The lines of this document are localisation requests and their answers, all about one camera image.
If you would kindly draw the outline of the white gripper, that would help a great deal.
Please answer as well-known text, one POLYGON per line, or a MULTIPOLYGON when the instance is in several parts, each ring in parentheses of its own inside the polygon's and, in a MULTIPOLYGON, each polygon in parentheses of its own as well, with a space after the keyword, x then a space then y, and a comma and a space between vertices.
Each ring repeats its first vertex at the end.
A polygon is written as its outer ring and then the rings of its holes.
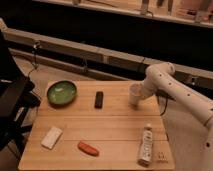
POLYGON ((157 90, 158 87, 151 82, 150 80, 144 79, 140 84, 140 94, 141 94, 141 99, 145 100, 151 96, 153 96, 157 90))

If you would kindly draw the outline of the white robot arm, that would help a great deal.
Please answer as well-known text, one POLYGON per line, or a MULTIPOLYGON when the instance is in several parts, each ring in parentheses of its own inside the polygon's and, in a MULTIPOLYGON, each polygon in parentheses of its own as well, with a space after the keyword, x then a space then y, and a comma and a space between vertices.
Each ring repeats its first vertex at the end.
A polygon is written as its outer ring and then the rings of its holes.
POLYGON ((158 89, 163 90, 187 108, 205 127, 213 127, 213 100, 174 79, 175 67, 172 63, 150 65, 145 73, 146 78, 140 84, 142 99, 154 95, 158 89))

